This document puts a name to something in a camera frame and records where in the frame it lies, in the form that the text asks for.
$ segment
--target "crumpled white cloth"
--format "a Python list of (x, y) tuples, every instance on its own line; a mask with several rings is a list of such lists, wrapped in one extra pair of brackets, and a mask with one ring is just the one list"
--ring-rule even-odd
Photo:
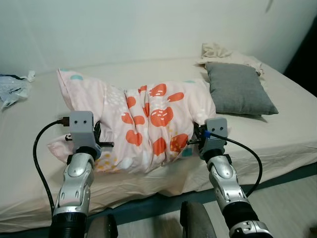
[(262, 63), (255, 57), (245, 56), (237, 51), (228, 50), (217, 43), (203, 43), (202, 57), (196, 61), (197, 64), (208, 62), (237, 63), (253, 67), (258, 75), (264, 74)]

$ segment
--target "pillow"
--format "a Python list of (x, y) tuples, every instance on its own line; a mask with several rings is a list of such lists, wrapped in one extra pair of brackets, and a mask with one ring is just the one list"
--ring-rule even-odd
[(278, 110), (260, 84), (253, 67), (206, 63), (210, 93), (218, 113), (272, 115)]

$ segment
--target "mattress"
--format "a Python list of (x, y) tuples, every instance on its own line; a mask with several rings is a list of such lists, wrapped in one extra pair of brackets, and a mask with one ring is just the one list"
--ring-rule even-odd
[[(167, 80), (207, 79), (195, 59), (140, 61), (74, 69), (121, 88)], [(237, 140), (260, 156), (262, 181), (280, 176), (317, 161), (317, 98), (273, 68), (263, 65), (264, 88), (279, 114), (227, 118), (229, 138)], [(32, 146), (46, 124), (69, 114), (59, 91), (55, 72), (38, 75), (29, 99), (0, 113), (0, 233), (50, 225), (50, 207), (42, 182), (34, 167)], [(68, 133), (59, 125), (48, 130), (38, 145), (38, 158), (56, 198), (65, 164), (53, 157), (46, 144)], [(243, 149), (228, 144), (241, 184), (253, 184), (258, 164)], [(148, 174), (96, 174), (91, 188), (90, 212), (115, 207), (156, 192), (167, 196), (211, 188), (204, 161), (182, 158)]]

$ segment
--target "plastic bag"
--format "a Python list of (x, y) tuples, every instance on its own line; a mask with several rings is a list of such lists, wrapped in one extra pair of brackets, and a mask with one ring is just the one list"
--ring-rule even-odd
[(3, 101), (0, 110), (11, 106), (20, 99), (28, 98), (30, 88), (31, 85), (26, 78), (0, 74), (0, 99)]

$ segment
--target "wooden floor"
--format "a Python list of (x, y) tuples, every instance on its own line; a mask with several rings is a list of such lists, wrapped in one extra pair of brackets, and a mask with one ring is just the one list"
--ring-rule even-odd
[[(274, 238), (314, 238), (317, 226), (317, 176), (255, 191), (249, 200)], [(216, 202), (205, 204), (218, 238), (227, 238)], [(119, 238), (181, 238), (179, 211), (118, 226)]]

